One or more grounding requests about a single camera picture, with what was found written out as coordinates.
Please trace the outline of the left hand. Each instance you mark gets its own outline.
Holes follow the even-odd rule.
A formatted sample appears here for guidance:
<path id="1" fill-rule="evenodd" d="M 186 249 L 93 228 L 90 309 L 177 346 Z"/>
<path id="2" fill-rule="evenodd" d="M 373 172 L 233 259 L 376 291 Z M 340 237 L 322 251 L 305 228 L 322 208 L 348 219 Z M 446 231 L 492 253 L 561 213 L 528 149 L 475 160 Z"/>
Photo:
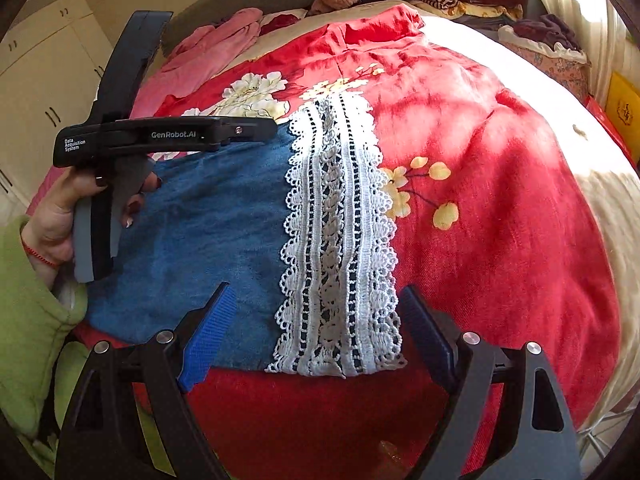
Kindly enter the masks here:
<path id="1" fill-rule="evenodd" d="M 96 184 L 93 172 L 67 169 L 21 230 L 29 263 L 47 289 L 53 287 L 62 266 L 74 258 L 72 231 L 76 204 L 105 190 L 105 186 Z"/>

